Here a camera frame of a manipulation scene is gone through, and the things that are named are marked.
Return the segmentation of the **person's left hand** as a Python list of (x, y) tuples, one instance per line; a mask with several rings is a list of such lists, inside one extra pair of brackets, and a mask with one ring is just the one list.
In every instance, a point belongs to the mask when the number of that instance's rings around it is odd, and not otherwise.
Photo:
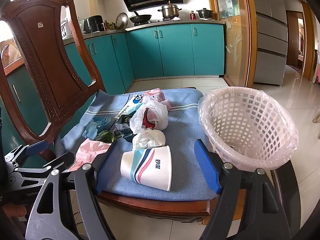
[(4, 211), (5, 215), (10, 217), (24, 217), (27, 214), (27, 210), (24, 205), (16, 205), (16, 204), (6, 204), (2, 206), (2, 210)]

